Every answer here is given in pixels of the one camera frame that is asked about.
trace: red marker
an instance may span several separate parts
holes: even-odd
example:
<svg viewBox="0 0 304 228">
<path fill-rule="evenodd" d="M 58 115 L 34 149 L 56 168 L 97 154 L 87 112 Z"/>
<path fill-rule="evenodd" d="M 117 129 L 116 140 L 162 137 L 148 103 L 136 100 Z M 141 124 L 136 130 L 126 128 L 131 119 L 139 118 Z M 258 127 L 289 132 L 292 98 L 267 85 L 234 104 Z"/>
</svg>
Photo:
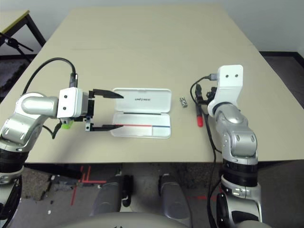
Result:
<svg viewBox="0 0 304 228">
<path fill-rule="evenodd" d="M 203 127 L 204 126 L 203 114 L 201 111 L 201 107 L 198 105 L 196 105 L 196 117 L 198 121 L 198 127 Z"/>
</svg>

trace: tabletop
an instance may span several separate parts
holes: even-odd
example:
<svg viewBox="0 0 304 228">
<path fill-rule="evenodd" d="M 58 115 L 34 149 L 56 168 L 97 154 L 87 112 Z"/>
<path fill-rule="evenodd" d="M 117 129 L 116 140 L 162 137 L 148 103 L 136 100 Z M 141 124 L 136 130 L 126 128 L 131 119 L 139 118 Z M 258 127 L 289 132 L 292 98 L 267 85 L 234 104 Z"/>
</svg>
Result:
<svg viewBox="0 0 304 228">
<path fill-rule="evenodd" d="M 171 137 L 113 137 L 109 132 L 85 132 L 85 124 L 77 122 L 61 129 L 54 140 L 43 129 L 27 162 L 211 162 L 206 127 L 197 126 L 189 89 L 198 78 L 231 64 L 244 67 L 238 105 L 257 136 L 259 160 L 304 159 L 304 110 L 218 4 L 72 10 L 1 103 L 0 123 L 13 113 L 31 74 L 52 57 L 75 65 L 78 87 L 84 91 L 170 89 Z M 66 63 L 53 62 L 38 73 L 28 91 L 58 96 L 68 87 L 69 75 Z M 201 85 L 206 92 L 216 86 L 209 81 Z M 182 108 L 181 96 L 187 108 Z M 114 106 L 114 99 L 95 99 L 95 126 L 112 123 Z M 49 119 L 45 125 L 53 128 L 57 122 Z M 210 125 L 221 148 L 212 118 Z"/>
<path fill-rule="evenodd" d="M 28 14 L 29 10 L 0 11 L 0 32 L 7 32 Z"/>
</svg>

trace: blue line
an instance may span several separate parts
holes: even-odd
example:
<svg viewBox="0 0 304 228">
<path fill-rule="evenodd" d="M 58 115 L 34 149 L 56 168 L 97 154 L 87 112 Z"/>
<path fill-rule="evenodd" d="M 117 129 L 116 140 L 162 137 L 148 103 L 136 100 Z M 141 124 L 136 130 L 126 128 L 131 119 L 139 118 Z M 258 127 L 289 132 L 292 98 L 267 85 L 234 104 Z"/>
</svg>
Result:
<svg viewBox="0 0 304 228">
<path fill-rule="evenodd" d="M 160 126 L 160 125 L 152 125 L 152 127 L 169 127 L 170 128 L 170 126 Z"/>
</svg>

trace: red line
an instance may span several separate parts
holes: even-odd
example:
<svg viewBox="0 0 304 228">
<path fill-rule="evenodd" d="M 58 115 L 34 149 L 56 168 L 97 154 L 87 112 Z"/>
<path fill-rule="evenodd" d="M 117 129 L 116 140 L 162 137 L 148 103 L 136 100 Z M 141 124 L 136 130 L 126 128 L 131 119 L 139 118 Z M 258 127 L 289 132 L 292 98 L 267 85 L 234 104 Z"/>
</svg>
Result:
<svg viewBox="0 0 304 228">
<path fill-rule="evenodd" d="M 94 184 L 94 183 L 96 183 L 96 184 L 105 184 L 106 183 L 106 181 L 105 180 L 83 180 L 82 181 L 82 183 L 84 183 L 84 184 Z"/>
<path fill-rule="evenodd" d="M 75 199 L 75 195 L 76 195 L 76 190 L 77 190 L 77 185 L 74 187 L 74 191 L 73 191 L 73 195 L 72 195 L 72 200 L 71 200 L 71 206 L 73 206 L 73 204 L 74 204 L 74 199 Z"/>
<path fill-rule="evenodd" d="M 188 198 L 195 198 L 197 200 L 207 200 L 207 196 L 192 196 L 192 197 L 188 197 Z M 210 198 L 212 201 L 216 201 L 217 197 L 216 196 L 211 196 Z"/>
<path fill-rule="evenodd" d="M 80 167 L 80 171 L 82 172 L 84 170 L 84 166 L 82 165 L 81 167 Z"/>
<path fill-rule="evenodd" d="M 144 125 L 144 124 L 122 124 L 123 126 L 132 126 L 132 127 L 153 127 L 152 125 Z"/>
<path fill-rule="evenodd" d="M 87 180 L 87 181 L 89 180 L 90 172 L 91 172 L 91 166 L 89 165 L 89 168 L 88 168 L 88 170 L 87 170 L 87 176 L 86 176 L 86 180 Z"/>
</svg>

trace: silver robot arm segment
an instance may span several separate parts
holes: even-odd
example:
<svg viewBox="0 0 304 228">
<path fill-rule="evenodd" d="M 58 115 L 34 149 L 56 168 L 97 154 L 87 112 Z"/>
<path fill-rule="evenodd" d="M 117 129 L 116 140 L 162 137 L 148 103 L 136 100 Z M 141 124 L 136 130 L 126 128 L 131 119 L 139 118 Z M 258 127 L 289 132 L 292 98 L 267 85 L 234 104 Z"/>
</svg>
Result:
<svg viewBox="0 0 304 228">
<path fill-rule="evenodd" d="M 248 120 L 237 108 L 243 86 L 241 65 L 222 66 L 217 73 L 218 88 L 208 105 L 221 137 L 223 173 L 217 196 L 217 224 L 235 228 L 241 222 L 262 222 L 261 187 L 257 182 L 257 138 Z"/>
<path fill-rule="evenodd" d="M 24 94 L 0 135 L 0 221 L 10 220 L 21 195 L 20 175 L 43 123 L 57 115 L 57 97 L 39 93 Z"/>
</svg>

